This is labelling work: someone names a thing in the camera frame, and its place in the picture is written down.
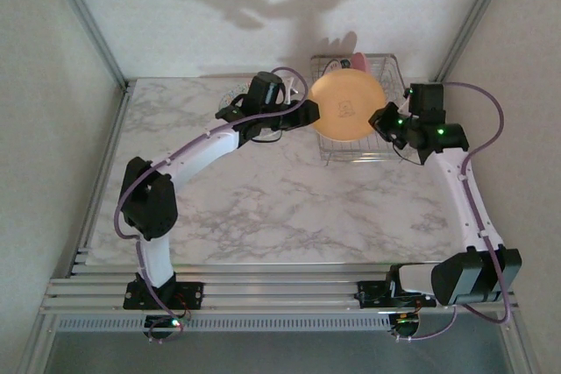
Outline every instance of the purple cable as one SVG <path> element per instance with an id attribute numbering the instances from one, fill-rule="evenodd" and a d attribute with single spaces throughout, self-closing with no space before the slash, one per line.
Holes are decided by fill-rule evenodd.
<path id="1" fill-rule="evenodd" d="M 399 335 L 397 335 L 395 337 L 395 341 L 399 342 L 400 338 L 402 338 L 402 337 L 406 337 L 407 342 L 414 342 L 414 341 L 424 341 L 426 339 L 432 339 L 433 337 L 440 336 L 442 333 L 447 332 L 448 329 L 452 327 L 452 324 L 454 324 L 454 321 L 456 321 L 457 317 L 458 317 L 458 310 L 456 309 L 456 306 L 454 306 L 454 312 L 452 313 L 451 320 L 448 322 L 448 324 L 446 326 L 444 326 L 440 330 L 437 330 L 436 332 L 429 333 L 427 335 L 422 335 L 422 336 L 399 336 Z"/>
<path id="2" fill-rule="evenodd" d="M 255 115 L 255 116 L 244 117 L 244 118 L 241 118 L 239 120 L 236 120 L 235 122 L 230 122 L 230 123 L 223 124 L 222 126 L 216 127 L 215 129 L 212 129 L 211 131 L 202 134 L 198 138 L 195 138 L 195 139 L 191 140 L 190 142 L 186 143 L 184 146 L 182 146 L 176 152 L 172 153 L 167 159 L 161 160 L 159 163 L 154 164 L 150 169 L 148 169 L 144 173 L 142 173 L 123 192 L 123 195 L 121 196 L 121 198 L 117 202 L 117 207 L 115 208 L 115 213 L 113 214 L 113 226 L 115 227 L 115 232 L 117 233 L 117 235 L 120 238 L 123 238 L 124 240 L 132 240 L 132 239 L 137 240 L 136 251 L 137 251 L 137 257 L 138 257 L 138 264 L 140 266 L 140 273 L 142 274 L 142 278 L 144 279 L 144 281 L 146 282 L 146 286 L 148 287 L 148 292 L 150 293 L 150 295 L 152 295 L 152 298 L 161 307 L 161 309 L 164 310 L 166 313 L 168 313 L 169 316 L 174 318 L 174 319 L 178 318 L 177 315 L 174 314 L 174 312 L 171 309 L 169 309 L 166 306 L 166 304 L 164 304 L 160 300 L 160 298 L 158 297 L 156 292 L 153 290 L 152 283 L 150 282 L 150 279 L 148 278 L 148 273 L 146 272 L 146 264 L 145 264 L 144 256 L 142 256 L 142 244 L 140 242 L 140 235 L 138 235 L 138 234 L 126 235 L 125 233 L 123 233 L 123 231 L 121 230 L 121 227 L 119 226 L 119 214 L 121 213 L 121 209 L 123 208 L 124 202 L 129 198 L 129 196 L 132 194 L 134 189 L 137 188 L 138 185 L 140 185 L 140 183 L 142 183 L 150 174 L 154 173 L 155 171 L 159 170 L 161 167 L 163 167 L 165 165 L 169 165 L 172 161 L 174 161 L 175 159 L 178 159 L 185 152 L 187 152 L 191 148 L 195 147 L 196 145 L 200 144 L 204 139 L 210 138 L 215 133 L 218 133 L 219 131 L 225 131 L 225 130 L 231 129 L 233 126 L 236 126 L 238 124 L 251 122 L 251 120 L 256 120 L 258 118 L 280 117 L 280 116 L 284 116 L 288 113 L 292 113 L 293 111 L 299 109 L 304 104 L 306 99 L 308 98 L 308 92 L 309 92 L 308 84 L 306 83 L 306 80 L 304 79 L 304 77 L 291 67 L 276 67 L 275 69 L 273 69 L 271 71 L 271 73 L 274 74 L 274 73 L 280 72 L 282 70 L 290 72 L 291 74 L 296 76 L 300 80 L 300 82 L 302 83 L 302 85 L 304 87 L 304 95 L 303 95 L 302 99 L 296 105 L 294 105 L 293 107 L 290 107 L 289 109 L 285 109 L 284 111 L 277 111 L 277 112 L 274 112 L 274 113 L 264 113 L 264 114 L 258 114 L 258 115 Z M 165 319 L 166 318 L 159 319 L 152 324 L 152 326 L 150 327 L 150 330 L 148 331 L 150 341 L 152 340 L 152 330 L 153 330 L 153 328 Z M 180 333 L 182 333 L 182 332 L 183 332 L 183 324 L 180 322 Z M 159 339 L 158 342 L 159 343 L 169 342 L 169 340 L 172 340 L 172 339 L 173 339 L 173 336 L 172 336 L 172 338 L 168 338 L 166 340 Z"/>
<path id="3" fill-rule="evenodd" d="M 479 153 L 479 152 L 483 151 L 488 146 L 492 145 L 499 138 L 499 136 L 502 134 L 502 131 L 504 130 L 504 127 L 505 127 L 505 113 L 502 110 L 502 107 L 501 107 L 501 104 L 499 103 L 499 101 L 497 101 L 497 99 L 490 92 L 485 91 L 483 88 L 480 88 L 476 85 L 472 85 L 471 83 L 464 83 L 464 82 L 444 82 L 443 85 L 448 86 L 448 87 L 469 88 L 469 89 L 473 89 L 475 91 L 478 91 L 481 94 L 483 94 L 484 96 L 486 96 L 489 100 L 491 100 L 491 102 L 493 103 L 493 105 L 497 109 L 497 112 L 499 113 L 499 129 L 497 129 L 496 133 L 489 140 L 487 140 L 483 145 L 478 146 L 473 151 L 468 153 L 466 155 L 464 161 L 462 162 L 460 173 L 463 176 L 465 176 L 466 171 L 467 171 L 467 165 L 469 164 L 469 162 L 473 158 L 473 156 L 476 153 Z M 475 222 L 477 224 L 477 228 L 478 228 L 479 231 L 484 231 L 485 230 L 485 224 L 483 223 L 483 220 L 481 219 L 481 215 L 479 213 L 479 210 L 477 209 L 477 205 L 475 204 L 475 200 L 473 199 L 472 190 L 470 189 L 470 186 L 469 186 L 469 183 L 468 183 L 467 179 L 464 179 L 462 181 L 462 185 L 464 187 L 465 195 L 467 196 L 467 200 L 470 204 L 470 208 L 472 209 L 473 216 L 475 217 Z M 495 323 L 495 324 L 506 324 L 510 321 L 510 318 L 512 317 L 512 309 L 510 308 L 510 299 L 508 297 L 508 289 L 507 289 L 507 286 L 506 286 L 506 282 L 505 282 L 504 277 L 502 276 L 501 265 L 499 263 L 499 259 L 497 258 L 496 254 L 494 252 L 494 247 L 493 247 L 493 244 L 491 243 L 491 240 L 489 240 L 488 236 L 482 236 L 481 238 L 483 238 L 483 241 L 485 242 L 485 245 L 486 245 L 487 249 L 489 250 L 489 255 L 491 256 L 491 260 L 493 261 L 494 270 L 497 273 L 497 279 L 499 280 L 499 286 L 501 287 L 502 300 L 503 300 L 504 305 L 505 305 L 505 315 L 502 319 L 494 319 L 492 317 L 489 317 L 485 314 L 480 313 L 479 311 L 477 311 L 475 308 L 473 308 L 472 306 L 470 306 L 468 304 L 464 304 L 464 307 L 468 311 L 470 311 L 471 313 L 481 317 L 482 319 L 484 319 L 486 321 L 490 321 L 490 322 Z"/>

